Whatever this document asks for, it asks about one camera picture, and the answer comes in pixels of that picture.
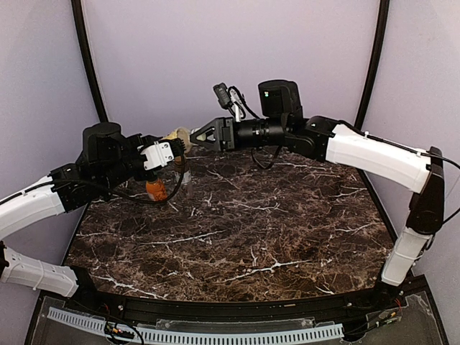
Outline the yellow tea bottle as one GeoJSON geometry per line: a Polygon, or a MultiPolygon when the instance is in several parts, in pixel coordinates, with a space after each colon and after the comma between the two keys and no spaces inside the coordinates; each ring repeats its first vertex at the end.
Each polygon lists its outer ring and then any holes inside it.
{"type": "Polygon", "coordinates": [[[184,126],[180,126],[164,136],[163,139],[181,139],[186,145],[193,144],[190,140],[190,136],[198,132],[200,129],[200,127],[189,129],[184,126]]]}

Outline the brown coffee bottle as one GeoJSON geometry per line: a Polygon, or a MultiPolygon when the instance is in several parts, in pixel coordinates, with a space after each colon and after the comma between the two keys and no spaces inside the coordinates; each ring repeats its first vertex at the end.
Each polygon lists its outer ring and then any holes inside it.
{"type": "Polygon", "coordinates": [[[181,185],[188,185],[191,182],[190,164],[186,158],[176,157],[174,161],[175,180],[181,181],[181,185]]]}

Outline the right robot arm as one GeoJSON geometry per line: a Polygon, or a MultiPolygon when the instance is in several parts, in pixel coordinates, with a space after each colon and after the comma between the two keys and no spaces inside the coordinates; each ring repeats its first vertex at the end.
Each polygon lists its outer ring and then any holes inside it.
{"type": "Polygon", "coordinates": [[[193,144],[215,152],[264,146],[285,147],[318,162],[341,164],[372,173],[411,190],[409,214],[380,279],[399,286],[427,242],[448,221],[444,216],[445,181],[442,152],[406,147],[362,132],[346,121],[303,117],[298,86],[290,80],[258,85],[262,117],[212,120],[190,135],[193,144]]]}

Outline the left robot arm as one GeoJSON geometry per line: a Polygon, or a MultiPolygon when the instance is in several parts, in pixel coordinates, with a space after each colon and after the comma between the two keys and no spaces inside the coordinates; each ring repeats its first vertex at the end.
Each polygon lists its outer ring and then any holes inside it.
{"type": "MultiPolygon", "coordinates": [[[[1,200],[1,238],[43,219],[70,213],[97,198],[108,200],[117,194],[117,186],[130,179],[153,180],[159,169],[183,157],[186,148],[176,134],[125,137],[117,123],[90,126],[83,130],[83,149],[74,163],[52,170],[1,200]]],[[[91,288],[92,283],[83,269],[33,259],[5,244],[1,245],[1,281],[66,298],[91,288]]]]}

